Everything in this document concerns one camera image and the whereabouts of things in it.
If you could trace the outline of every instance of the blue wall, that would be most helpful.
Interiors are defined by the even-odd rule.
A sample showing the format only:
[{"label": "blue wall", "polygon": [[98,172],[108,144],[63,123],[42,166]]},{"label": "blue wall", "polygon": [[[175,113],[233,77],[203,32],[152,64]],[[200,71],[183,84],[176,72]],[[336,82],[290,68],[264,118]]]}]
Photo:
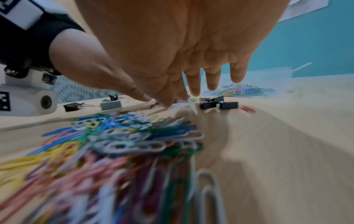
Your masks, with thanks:
[{"label": "blue wall", "polygon": [[[354,0],[282,21],[253,54],[249,70],[300,67],[293,77],[354,74]],[[224,65],[222,73],[229,73]]]}]

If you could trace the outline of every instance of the white paper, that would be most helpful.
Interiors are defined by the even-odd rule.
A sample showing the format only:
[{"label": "white paper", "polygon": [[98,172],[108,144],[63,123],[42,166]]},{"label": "white paper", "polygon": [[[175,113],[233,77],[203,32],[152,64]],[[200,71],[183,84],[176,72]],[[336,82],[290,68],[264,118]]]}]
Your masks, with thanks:
[{"label": "white paper", "polygon": [[280,21],[326,7],[329,0],[291,0]]}]

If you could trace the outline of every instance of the gray patterned fabric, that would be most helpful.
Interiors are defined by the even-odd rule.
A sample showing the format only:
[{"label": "gray patterned fabric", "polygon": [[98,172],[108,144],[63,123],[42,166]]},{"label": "gray patterned fabric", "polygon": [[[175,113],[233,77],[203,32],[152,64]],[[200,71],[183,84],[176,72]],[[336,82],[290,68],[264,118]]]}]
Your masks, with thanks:
[{"label": "gray patterned fabric", "polygon": [[43,84],[46,89],[53,90],[58,96],[58,103],[68,103],[80,100],[91,100],[108,97],[108,95],[122,95],[113,90],[88,88],[68,80],[64,76],[57,76],[54,86]]}]

